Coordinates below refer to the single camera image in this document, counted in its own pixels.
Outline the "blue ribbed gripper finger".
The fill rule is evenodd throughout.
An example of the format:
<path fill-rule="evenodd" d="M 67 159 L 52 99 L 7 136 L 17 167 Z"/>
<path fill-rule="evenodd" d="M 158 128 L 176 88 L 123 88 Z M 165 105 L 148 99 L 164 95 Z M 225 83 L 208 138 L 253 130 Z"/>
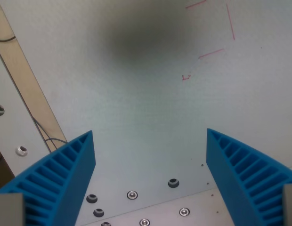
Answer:
<path fill-rule="evenodd" d="M 206 163 L 236 226 L 283 226 L 282 190 L 292 170 L 264 153 L 207 129 Z"/>
<path fill-rule="evenodd" d="M 23 195 L 27 226 L 73 226 L 95 165 L 88 131 L 28 167 L 0 194 Z"/>

